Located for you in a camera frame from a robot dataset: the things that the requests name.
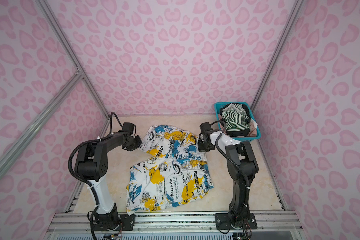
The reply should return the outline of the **green white striped garment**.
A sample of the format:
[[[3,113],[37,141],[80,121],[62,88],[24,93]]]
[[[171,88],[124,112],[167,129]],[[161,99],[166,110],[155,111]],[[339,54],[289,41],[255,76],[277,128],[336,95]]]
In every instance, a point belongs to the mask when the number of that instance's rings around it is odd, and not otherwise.
[[[226,130],[231,132],[250,130],[250,117],[242,104],[232,103],[225,106],[221,113],[226,122]]]

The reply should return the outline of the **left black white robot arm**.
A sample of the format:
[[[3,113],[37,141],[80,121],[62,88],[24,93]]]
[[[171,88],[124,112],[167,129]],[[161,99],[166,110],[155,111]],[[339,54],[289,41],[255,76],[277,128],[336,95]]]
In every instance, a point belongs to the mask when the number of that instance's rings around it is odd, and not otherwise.
[[[110,133],[103,138],[85,141],[70,154],[70,174],[87,185],[95,202],[94,210],[87,214],[92,233],[100,231],[131,231],[135,216],[120,215],[117,204],[112,200],[106,181],[109,168],[108,152],[121,147],[128,152],[142,144],[139,136],[129,132]]]

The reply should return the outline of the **white yellow blue printed garment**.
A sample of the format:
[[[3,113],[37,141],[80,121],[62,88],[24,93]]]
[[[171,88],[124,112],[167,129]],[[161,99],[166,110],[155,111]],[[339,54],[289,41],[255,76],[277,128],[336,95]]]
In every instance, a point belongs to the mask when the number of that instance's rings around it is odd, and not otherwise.
[[[201,200],[214,188],[207,156],[198,137],[169,125],[153,125],[140,150],[151,157],[130,168],[128,215],[154,212]]]

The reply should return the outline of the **diagonal aluminium wall strut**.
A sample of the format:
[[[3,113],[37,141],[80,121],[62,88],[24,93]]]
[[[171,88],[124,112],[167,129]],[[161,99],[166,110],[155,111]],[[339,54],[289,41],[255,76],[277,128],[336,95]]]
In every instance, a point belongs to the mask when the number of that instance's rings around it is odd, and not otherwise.
[[[74,76],[65,84],[56,96],[46,105],[37,117],[22,132],[20,137],[0,157],[0,180],[10,170],[21,153],[29,146],[32,140],[49,121],[52,115],[65,101],[75,86],[82,80],[82,72],[77,71]]]

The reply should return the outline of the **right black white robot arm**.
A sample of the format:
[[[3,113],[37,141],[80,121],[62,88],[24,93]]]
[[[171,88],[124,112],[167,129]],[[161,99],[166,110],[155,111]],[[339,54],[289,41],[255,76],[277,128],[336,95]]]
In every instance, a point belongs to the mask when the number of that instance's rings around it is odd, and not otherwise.
[[[216,216],[219,231],[258,228],[255,215],[251,213],[249,198],[251,184],[259,172],[259,166],[250,142],[240,142],[218,130],[202,130],[198,140],[200,152],[218,150],[227,160],[227,169],[233,180],[233,197],[227,214]]]

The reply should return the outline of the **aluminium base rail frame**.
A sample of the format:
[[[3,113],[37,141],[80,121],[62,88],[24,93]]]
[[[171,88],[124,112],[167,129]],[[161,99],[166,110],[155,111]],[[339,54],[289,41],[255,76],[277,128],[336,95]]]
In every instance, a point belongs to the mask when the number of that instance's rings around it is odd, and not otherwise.
[[[109,231],[96,227],[98,240],[305,240],[294,211],[253,211],[248,224],[229,223],[225,212],[156,212],[121,214]]]

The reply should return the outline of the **teal plastic laundry basket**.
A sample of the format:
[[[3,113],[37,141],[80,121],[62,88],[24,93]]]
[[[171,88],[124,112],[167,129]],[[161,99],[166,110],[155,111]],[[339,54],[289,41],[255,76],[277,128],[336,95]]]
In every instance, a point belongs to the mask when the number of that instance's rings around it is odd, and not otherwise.
[[[223,133],[229,137],[251,142],[261,137],[254,115],[245,102],[219,102],[214,104],[218,121],[223,121]]]

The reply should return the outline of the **black garment in basket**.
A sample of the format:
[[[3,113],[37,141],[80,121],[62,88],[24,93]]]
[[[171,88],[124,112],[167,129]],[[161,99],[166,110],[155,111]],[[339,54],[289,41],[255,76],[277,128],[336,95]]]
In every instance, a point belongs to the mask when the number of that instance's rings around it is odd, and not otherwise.
[[[247,111],[247,114],[249,115],[246,106],[243,105],[243,107],[244,107],[244,109]],[[231,131],[227,131],[227,130],[226,130],[226,133],[227,133],[228,135],[230,135],[231,137],[240,137],[240,136],[247,137],[248,134],[249,134],[249,132],[250,132],[250,130],[237,131],[237,132],[231,132]]]

